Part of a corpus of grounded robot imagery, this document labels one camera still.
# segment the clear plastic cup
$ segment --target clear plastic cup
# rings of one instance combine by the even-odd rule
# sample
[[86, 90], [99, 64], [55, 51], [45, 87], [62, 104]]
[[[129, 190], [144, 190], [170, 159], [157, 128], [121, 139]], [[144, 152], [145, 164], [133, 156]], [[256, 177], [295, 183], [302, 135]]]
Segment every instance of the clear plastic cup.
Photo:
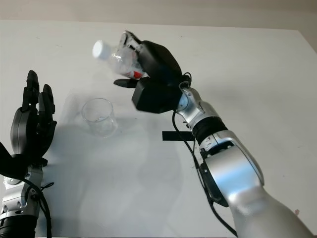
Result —
[[94, 98], [89, 100], [83, 106], [81, 114], [93, 135], [109, 137], [114, 134], [118, 127], [112, 103], [107, 99]]

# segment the white bottle cap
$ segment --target white bottle cap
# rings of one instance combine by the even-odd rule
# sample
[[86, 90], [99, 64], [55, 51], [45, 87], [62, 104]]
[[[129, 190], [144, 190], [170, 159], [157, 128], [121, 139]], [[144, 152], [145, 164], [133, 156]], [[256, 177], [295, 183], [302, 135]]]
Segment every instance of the white bottle cap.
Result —
[[103, 42], [98, 40], [93, 47], [93, 56], [96, 59], [107, 60], [111, 55], [111, 47]]

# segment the robotic hand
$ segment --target robotic hand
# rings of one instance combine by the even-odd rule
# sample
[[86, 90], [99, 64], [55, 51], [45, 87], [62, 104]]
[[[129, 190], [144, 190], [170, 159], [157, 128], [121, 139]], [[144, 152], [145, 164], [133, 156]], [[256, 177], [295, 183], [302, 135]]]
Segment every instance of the robotic hand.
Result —
[[231, 209], [239, 238], [314, 237], [290, 209], [264, 190], [256, 160], [214, 108], [190, 87], [191, 76], [182, 75], [168, 49], [140, 41], [128, 31], [122, 34], [120, 45], [136, 51], [148, 77], [119, 79], [114, 84], [135, 88], [132, 102], [136, 109], [150, 113], [173, 110], [173, 116], [178, 113], [186, 120], [200, 145], [204, 162], [195, 164], [208, 201]]
[[39, 188], [42, 167], [48, 163], [42, 156], [51, 145], [56, 127], [52, 116], [55, 105], [50, 86], [44, 85], [43, 92], [39, 92], [34, 71], [29, 72], [26, 82], [22, 107], [16, 111], [11, 127], [14, 155], [11, 156], [0, 143], [0, 174], [5, 176], [6, 189], [0, 215], [0, 238], [34, 238], [40, 207], [43, 206], [47, 237], [52, 237], [50, 211]]

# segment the table surface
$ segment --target table surface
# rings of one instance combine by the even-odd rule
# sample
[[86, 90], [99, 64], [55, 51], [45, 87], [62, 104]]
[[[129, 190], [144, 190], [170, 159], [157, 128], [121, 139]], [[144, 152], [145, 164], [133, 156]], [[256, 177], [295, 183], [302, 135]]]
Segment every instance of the table surface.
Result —
[[[53, 235], [230, 236], [208, 207], [184, 144], [161, 139], [172, 130], [171, 113], [136, 111], [133, 91], [114, 86], [116, 75], [92, 58], [96, 40], [115, 45], [125, 29], [166, 46], [191, 72], [192, 87], [257, 159], [266, 190], [317, 233], [317, 55], [298, 31], [1, 21], [0, 140], [11, 153], [28, 71], [53, 89], [58, 125], [43, 181], [55, 182], [45, 190]], [[87, 133], [80, 109], [91, 97], [113, 102], [114, 136]], [[233, 225], [229, 209], [216, 208]], [[42, 215], [37, 235], [45, 236]]]

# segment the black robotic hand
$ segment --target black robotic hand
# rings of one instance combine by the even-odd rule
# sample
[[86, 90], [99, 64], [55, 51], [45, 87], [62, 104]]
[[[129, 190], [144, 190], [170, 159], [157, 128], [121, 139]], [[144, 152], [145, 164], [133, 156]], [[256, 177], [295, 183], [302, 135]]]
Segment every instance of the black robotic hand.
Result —
[[45, 84], [40, 92], [38, 76], [32, 70], [26, 82], [22, 107], [16, 111], [11, 127], [14, 155], [10, 156], [0, 143], [0, 174], [14, 179], [24, 178], [30, 164], [47, 165], [42, 156], [52, 143], [57, 124], [53, 120], [55, 105], [51, 87]]
[[191, 78], [182, 71], [164, 46], [150, 41], [140, 41], [133, 33], [125, 31], [122, 34], [121, 47], [130, 47], [136, 51], [138, 62], [147, 73], [140, 80], [118, 79], [114, 84], [135, 88], [132, 102], [137, 110], [150, 113], [164, 113], [177, 109], [182, 92], [180, 84], [191, 84]]

